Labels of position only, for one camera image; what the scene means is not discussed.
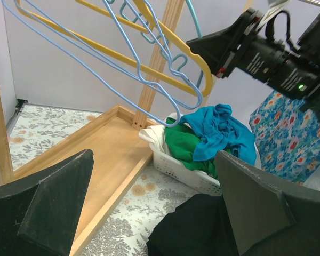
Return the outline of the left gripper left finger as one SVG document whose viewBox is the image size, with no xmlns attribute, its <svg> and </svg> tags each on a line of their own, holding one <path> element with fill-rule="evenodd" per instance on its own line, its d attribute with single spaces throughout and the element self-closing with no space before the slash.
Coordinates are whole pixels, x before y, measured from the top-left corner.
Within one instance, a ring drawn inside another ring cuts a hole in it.
<svg viewBox="0 0 320 256">
<path fill-rule="evenodd" d="M 85 149 L 0 186 L 0 255 L 69 255 L 93 165 Z"/>
</svg>

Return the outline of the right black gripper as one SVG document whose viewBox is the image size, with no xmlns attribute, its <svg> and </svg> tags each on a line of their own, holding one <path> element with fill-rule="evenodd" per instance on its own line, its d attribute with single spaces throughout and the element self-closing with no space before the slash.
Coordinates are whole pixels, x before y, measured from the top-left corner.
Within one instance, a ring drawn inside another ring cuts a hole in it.
<svg viewBox="0 0 320 256">
<path fill-rule="evenodd" d="M 320 13 L 298 39 L 291 40 L 291 19 L 287 17 L 286 39 L 275 39 L 274 15 L 260 36 L 260 21 L 255 10 L 244 12 L 231 26 L 186 41 L 213 75 L 227 78 L 238 68 L 291 99 L 316 98 L 320 95 Z"/>
</svg>

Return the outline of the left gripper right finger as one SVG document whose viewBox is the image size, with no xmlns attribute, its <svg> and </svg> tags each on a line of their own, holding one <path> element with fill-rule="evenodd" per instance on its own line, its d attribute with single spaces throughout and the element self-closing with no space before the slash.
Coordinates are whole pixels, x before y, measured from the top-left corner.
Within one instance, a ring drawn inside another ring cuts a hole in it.
<svg viewBox="0 0 320 256">
<path fill-rule="evenodd" d="M 320 255 L 320 191 L 225 151 L 215 163 L 239 255 Z"/>
</svg>

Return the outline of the teal plastic hanger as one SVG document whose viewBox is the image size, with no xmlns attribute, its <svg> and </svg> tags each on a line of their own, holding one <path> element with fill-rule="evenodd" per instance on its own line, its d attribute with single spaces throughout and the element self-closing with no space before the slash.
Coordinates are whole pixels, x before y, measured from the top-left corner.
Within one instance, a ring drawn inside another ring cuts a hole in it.
<svg viewBox="0 0 320 256">
<path fill-rule="evenodd" d="M 194 7 L 191 3 L 191 1 L 168 1 L 166 10 L 164 11 L 163 21 L 159 23 L 161 26 L 161 33 L 157 35 L 157 39 L 161 42 L 162 36 L 165 37 L 167 45 L 172 43 L 175 45 L 180 51 L 180 54 L 174 55 L 172 57 L 172 63 L 175 62 L 175 60 L 179 57 L 183 58 L 183 63 L 179 66 L 177 66 L 177 72 L 181 72 L 181 69 L 186 65 L 188 59 L 191 59 L 197 63 L 197 65 L 201 65 L 203 63 L 202 58 L 198 57 L 198 55 L 193 54 L 192 50 L 189 49 L 189 46 L 187 45 L 186 41 L 188 40 L 188 37 L 179 37 L 175 33 L 176 30 L 176 23 L 180 19 L 182 6 L 183 4 L 187 5 L 187 8 L 190 12 L 192 21 L 189 22 L 187 20 L 184 20 L 183 27 L 190 32 L 190 35 L 193 35 L 193 31 L 196 32 L 196 37 L 201 38 L 201 28 L 199 26 L 198 18 L 196 16 Z M 145 29 L 144 32 L 142 32 L 142 36 L 150 43 L 155 43 L 155 41 L 151 38 L 151 35 L 146 35 L 149 30 L 156 29 L 154 19 L 151 17 L 151 10 L 149 7 L 137 7 L 135 11 L 137 12 L 135 18 L 129 19 L 124 14 L 124 9 L 128 6 L 129 2 L 124 1 L 122 6 L 120 7 L 120 15 L 122 18 L 127 20 L 127 25 L 136 24 L 137 22 L 140 23 L 142 28 Z"/>
</svg>

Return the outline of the black t shirt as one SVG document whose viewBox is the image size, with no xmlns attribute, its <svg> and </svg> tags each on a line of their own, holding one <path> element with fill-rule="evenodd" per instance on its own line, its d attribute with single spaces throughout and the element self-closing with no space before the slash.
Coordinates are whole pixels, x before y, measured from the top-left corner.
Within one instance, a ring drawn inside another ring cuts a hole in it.
<svg viewBox="0 0 320 256">
<path fill-rule="evenodd" d="M 151 232 L 149 255 L 239 255 L 224 198 L 196 194 Z"/>
</svg>

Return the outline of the teal t shirt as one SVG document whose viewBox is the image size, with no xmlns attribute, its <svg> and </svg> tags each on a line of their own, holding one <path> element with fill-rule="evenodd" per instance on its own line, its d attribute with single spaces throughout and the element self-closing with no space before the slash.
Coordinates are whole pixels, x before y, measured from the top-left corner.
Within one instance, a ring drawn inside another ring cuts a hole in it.
<svg viewBox="0 0 320 256">
<path fill-rule="evenodd" d="M 199 138 L 193 152 L 194 161 L 211 160 L 218 151 L 229 149 L 242 161 L 255 164 L 255 137 L 247 126 L 231 114 L 230 105 L 217 104 L 180 117 L 179 124 L 188 124 Z"/>
</svg>

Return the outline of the bright green t shirt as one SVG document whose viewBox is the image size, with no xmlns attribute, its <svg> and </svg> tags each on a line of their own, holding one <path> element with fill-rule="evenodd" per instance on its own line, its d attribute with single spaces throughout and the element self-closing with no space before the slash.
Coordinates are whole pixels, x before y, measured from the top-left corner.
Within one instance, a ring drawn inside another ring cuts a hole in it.
<svg viewBox="0 0 320 256">
<path fill-rule="evenodd" d="M 176 124 L 165 128 L 165 142 L 173 158 L 179 160 L 185 168 L 191 171 L 202 171 L 213 178 L 218 178 L 218 172 L 214 160 L 196 162 L 193 160 L 193 152 L 199 138 L 194 134 L 188 124 Z M 231 150 L 224 151 L 234 155 Z"/>
</svg>

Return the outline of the white t shirt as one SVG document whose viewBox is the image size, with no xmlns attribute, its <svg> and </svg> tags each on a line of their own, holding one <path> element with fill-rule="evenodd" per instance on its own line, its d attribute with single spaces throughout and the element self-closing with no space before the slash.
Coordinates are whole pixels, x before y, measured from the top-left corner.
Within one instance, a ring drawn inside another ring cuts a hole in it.
<svg viewBox="0 0 320 256">
<path fill-rule="evenodd" d="M 151 143 L 157 150 L 170 155 L 170 150 L 165 142 L 165 126 L 151 125 L 139 131 L 139 138 Z"/>
</svg>

